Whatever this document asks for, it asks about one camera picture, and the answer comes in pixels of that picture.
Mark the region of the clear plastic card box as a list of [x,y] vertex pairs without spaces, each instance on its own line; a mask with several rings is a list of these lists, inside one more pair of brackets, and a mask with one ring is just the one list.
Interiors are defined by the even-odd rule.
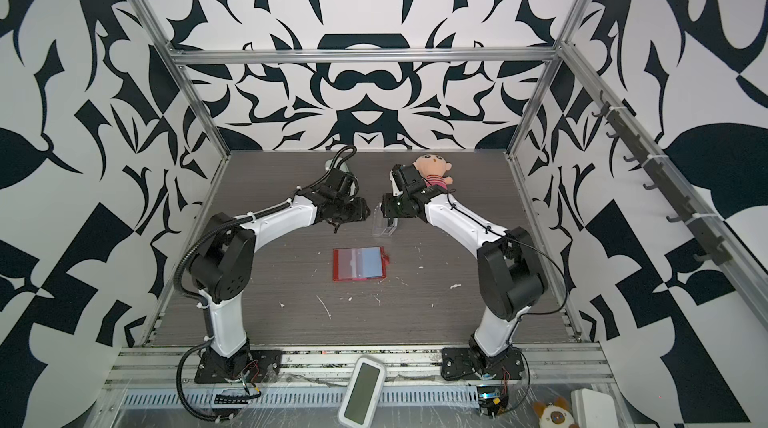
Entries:
[[373,212],[372,233],[375,237],[391,237],[398,227],[398,219],[386,217],[379,203]]

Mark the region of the red card holder wallet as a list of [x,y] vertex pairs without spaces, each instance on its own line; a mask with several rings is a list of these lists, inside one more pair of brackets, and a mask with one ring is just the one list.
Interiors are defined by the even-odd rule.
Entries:
[[384,279],[388,264],[389,257],[382,247],[335,249],[332,279],[334,282]]

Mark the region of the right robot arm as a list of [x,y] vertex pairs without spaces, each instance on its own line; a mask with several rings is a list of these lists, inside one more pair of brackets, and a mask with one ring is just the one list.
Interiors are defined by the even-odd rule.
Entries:
[[538,251],[523,228],[508,230],[461,204],[440,185],[429,185],[413,165],[397,164],[393,191],[382,199],[387,219],[419,218],[451,236],[477,261],[485,312],[469,352],[486,365],[506,355],[522,318],[548,290]]

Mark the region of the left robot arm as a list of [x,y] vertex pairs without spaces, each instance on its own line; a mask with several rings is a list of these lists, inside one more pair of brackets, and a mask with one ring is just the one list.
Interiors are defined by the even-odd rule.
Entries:
[[329,168],[316,183],[256,212],[213,216],[205,233],[183,255],[173,275],[175,290],[204,311],[210,360],[234,371],[246,364],[249,339],[242,293],[251,281],[256,252],[299,229],[325,222],[339,228],[370,215],[359,183],[349,171]]

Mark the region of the pink plush doll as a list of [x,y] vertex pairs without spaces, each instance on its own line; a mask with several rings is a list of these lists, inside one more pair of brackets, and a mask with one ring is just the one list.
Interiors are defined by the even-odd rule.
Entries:
[[447,175],[452,164],[440,155],[422,155],[414,161],[413,165],[428,186],[447,189],[453,183],[453,179]]

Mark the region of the white timer display device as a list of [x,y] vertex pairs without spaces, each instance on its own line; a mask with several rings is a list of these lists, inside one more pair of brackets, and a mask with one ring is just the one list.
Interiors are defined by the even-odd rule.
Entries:
[[387,369],[380,361],[369,356],[357,360],[337,413],[343,427],[372,426],[386,376]]

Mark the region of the small green circuit board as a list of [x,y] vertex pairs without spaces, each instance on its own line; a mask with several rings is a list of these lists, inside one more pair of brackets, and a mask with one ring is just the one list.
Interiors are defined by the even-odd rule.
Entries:
[[509,396],[501,385],[479,386],[477,388],[478,409],[483,416],[494,418],[506,411]]

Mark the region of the white brown plush toy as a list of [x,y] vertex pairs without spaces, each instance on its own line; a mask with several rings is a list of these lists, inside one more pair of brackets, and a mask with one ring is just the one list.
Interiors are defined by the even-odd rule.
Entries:
[[571,413],[569,402],[563,397],[558,397],[549,404],[535,401],[532,407],[540,428],[579,428]]

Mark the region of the white box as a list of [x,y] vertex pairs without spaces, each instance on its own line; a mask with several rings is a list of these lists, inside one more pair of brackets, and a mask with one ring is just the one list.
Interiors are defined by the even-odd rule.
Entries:
[[591,389],[571,392],[573,415],[581,428],[619,428],[619,418],[614,399],[605,393]]

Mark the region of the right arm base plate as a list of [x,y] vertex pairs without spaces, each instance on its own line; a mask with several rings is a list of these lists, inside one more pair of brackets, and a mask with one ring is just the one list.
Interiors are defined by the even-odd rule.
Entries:
[[440,376],[446,381],[521,380],[527,373],[522,353],[514,347],[508,347],[492,357],[486,356],[477,347],[441,350]]

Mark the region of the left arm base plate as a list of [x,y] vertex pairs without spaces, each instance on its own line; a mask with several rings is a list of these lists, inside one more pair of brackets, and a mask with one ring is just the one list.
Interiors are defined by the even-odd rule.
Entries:
[[277,376],[281,369],[281,350],[246,350],[242,348],[225,358],[212,348],[202,353],[194,381],[197,384],[217,384],[244,380],[258,384]]

